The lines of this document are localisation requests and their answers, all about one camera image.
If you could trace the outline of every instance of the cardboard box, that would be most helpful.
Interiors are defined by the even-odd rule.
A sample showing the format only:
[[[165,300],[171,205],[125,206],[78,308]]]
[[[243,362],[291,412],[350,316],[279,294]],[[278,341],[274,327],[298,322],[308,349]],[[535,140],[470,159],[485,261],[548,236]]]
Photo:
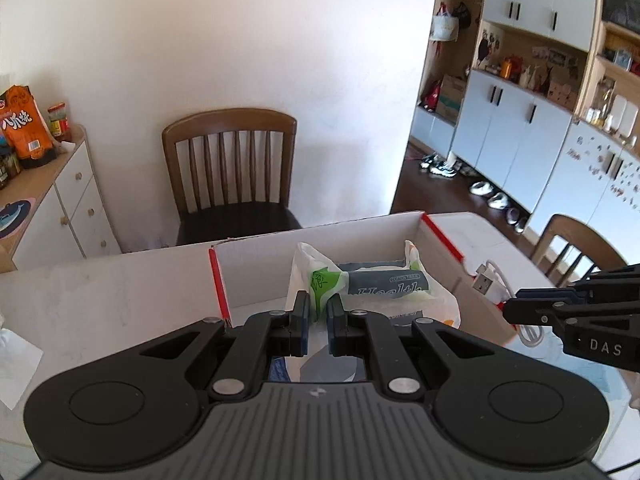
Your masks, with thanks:
[[[546,98],[564,108],[573,110],[578,101],[578,94],[571,85],[552,80]]]
[[[460,115],[460,107],[462,106],[462,99],[465,97],[465,91],[466,82],[462,81],[462,79],[456,79],[450,75],[444,76],[436,113],[455,124]]]
[[[462,256],[421,212],[221,242],[210,251],[220,311],[237,326],[257,312],[284,309],[298,242],[334,262],[376,262],[402,259],[405,240],[416,245],[425,270],[456,297],[461,330],[499,345],[515,336],[496,306],[473,290]]]

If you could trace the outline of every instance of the shoe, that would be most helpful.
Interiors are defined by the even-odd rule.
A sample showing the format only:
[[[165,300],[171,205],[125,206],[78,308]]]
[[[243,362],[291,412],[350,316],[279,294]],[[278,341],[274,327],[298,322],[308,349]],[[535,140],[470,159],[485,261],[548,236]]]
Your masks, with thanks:
[[[420,161],[420,169],[428,170],[432,164],[442,162],[444,159],[437,153],[431,153],[431,155],[425,155]]]
[[[498,209],[498,210],[502,211],[503,209],[507,209],[508,208],[508,206],[509,206],[509,197],[507,197],[502,192],[497,193],[497,194],[493,195],[489,199],[489,201],[487,202],[487,205],[491,209]]]
[[[429,167],[429,172],[433,173],[434,175],[444,176],[446,178],[453,178],[458,174],[456,170],[450,168],[449,166],[445,166],[443,162],[432,164]]]
[[[479,176],[476,170],[466,164],[462,165],[462,168],[460,168],[460,173],[464,176],[470,176],[472,178],[476,178]]]
[[[488,196],[494,192],[494,186],[488,182],[476,182],[469,188],[469,192],[476,196]]]
[[[513,229],[520,235],[524,232],[524,228],[527,226],[527,219],[521,218],[518,223],[513,226]]]
[[[514,207],[509,208],[507,211],[507,224],[516,225],[520,220],[520,211]]]

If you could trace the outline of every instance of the white cardboard box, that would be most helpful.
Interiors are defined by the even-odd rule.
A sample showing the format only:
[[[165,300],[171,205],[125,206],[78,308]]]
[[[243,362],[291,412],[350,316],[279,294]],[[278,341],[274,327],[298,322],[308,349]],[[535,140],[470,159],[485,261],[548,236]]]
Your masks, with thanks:
[[[334,262],[376,262],[402,259],[405,240],[416,245],[425,270],[458,300],[461,330],[499,345],[514,337],[496,306],[472,288],[455,248],[446,246],[446,238],[421,212],[219,243],[210,250],[210,259],[222,316],[237,326],[257,312],[284,309],[299,242]]]

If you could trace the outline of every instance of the black cabinet handle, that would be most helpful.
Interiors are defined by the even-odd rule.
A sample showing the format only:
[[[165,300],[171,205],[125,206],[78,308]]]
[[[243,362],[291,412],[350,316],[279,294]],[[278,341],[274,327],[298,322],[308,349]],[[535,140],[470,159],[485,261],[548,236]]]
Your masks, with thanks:
[[[620,174],[620,170],[622,169],[622,166],[624,165],[625,161],[622,157],[620,157],[620,165],[618,166],[618,170],[616,171],[615,176],[613,177],[613,180],[616,181],[618,179],[618,175]]]
[[[609,170],[611,169],[611,167],[613,166],[613,161],[616,160],[616,156],[615,155],[611,155],[611,160],[609,161],[609,165],[607,166],[607,171],[604,172],[605,175],[609,174]]]

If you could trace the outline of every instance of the orange snack bag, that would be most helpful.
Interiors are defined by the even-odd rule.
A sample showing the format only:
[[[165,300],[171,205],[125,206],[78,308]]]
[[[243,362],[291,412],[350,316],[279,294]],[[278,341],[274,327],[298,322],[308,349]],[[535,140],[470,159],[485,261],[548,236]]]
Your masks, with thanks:
[[[0,124],[24,168],[36,168],[56,158],[49,131],[27,86],[12,86],[0,96]]]

